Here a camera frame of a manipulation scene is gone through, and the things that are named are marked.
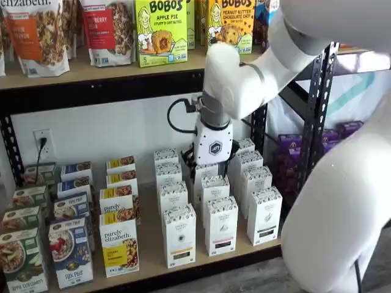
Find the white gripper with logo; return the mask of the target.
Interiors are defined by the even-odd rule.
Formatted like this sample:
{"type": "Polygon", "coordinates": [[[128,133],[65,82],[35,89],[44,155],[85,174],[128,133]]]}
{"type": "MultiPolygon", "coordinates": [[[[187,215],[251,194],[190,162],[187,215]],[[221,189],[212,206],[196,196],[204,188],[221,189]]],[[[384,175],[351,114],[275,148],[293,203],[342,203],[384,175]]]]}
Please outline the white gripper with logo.
{"type": "Polygon", "coordinates": [[[225,177],[231,160],[236,156],[240,145],[233,140],[233,123],[230,121],[225,128],[212,129],[205,125],[200,118],[196,121],[197,135],[193,144],[180,156],[189,169],[189,178],[195,181],[197,164],[216,164],[223,162],[222,175],[225,177]]]}

